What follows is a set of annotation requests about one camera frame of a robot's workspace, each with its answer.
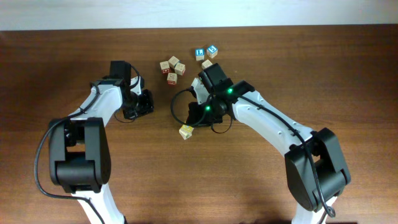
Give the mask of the wooden block green side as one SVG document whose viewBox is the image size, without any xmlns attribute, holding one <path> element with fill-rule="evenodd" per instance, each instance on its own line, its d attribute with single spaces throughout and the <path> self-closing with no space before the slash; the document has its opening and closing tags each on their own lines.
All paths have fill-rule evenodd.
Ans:
<svg viewBox="0 0 398 224">
<path fill-rule="evenodd" d="M 179 133 L 184 140 L 190 138 L 192 136 L 192 131 L 186 129 L 179 129 Z"/>
</svg>

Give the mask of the wooden block yellow O side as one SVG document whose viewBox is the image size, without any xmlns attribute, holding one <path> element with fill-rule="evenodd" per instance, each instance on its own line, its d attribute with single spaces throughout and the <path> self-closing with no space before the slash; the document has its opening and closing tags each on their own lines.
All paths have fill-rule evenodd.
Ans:
<svg viewBox="0 0 398 224">
<path fill-rule="evenodd" d="M 192 133 L 194 128 L 191 126 L 187 126 L 187 125 L 182 125 L 182 127 L 180 128 L 181 131 L 185 132 L 185 133 Z"/>
</svg>

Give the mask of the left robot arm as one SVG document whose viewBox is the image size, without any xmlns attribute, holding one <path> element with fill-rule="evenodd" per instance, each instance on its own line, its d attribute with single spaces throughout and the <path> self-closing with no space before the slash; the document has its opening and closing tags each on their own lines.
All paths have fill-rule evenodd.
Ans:
<svg viewBox="0 0 398 224">
<path fill-rule="evenodd" d="M 114 60 L 109 75 L 90 85 L 90 95 L 66 118 L 54 119 L 49 140 L 49 170 L 65 199 L 77 200 L 91 223 L 126 223 L 109 188 L 111 156 L 105 127 L 116 112 L 125 123 L 154 110 L 151 92 L 128 62 Z"/>
</svg>

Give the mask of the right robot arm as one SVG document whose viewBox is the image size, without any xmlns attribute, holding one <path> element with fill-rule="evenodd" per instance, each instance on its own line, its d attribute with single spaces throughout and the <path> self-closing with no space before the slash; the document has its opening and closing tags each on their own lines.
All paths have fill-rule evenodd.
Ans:
<svg viewBox="0 0 398 224">
<path fill-rule="evenodd" d="M 351 182 L 337 136 L 328 128 L 314 131 L 289 118 L 248 82 L 233 83 L 213 64 L 194 78 L 188 89 L 196 98 L 189 104 L 187 123 L 213 126 L 224 115 L 260 134 L 284 157 L 287 185 L 297 202 L 293 223 L 325 223 Z"/>
</svg>

